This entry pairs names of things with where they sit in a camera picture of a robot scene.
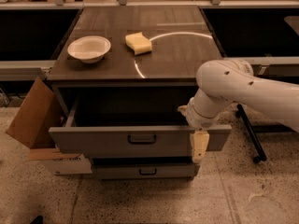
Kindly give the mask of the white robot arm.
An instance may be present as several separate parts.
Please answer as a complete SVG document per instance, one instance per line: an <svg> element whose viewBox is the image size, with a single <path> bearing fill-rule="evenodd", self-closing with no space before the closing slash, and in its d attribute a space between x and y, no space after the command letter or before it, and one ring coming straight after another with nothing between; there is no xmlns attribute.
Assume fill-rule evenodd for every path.
<svg viewBox="0 0 299 224"><path fill-rule="evenodd" d="M238 114L252 130L243 106L247 105L268 118L299 132L299 86L255 77L251 65L238 59L213 60L197 70L198 91L186 105L178 108L194 129L190 135L192 161L205 157L209 134L223 108L237 103Z"/></svg>

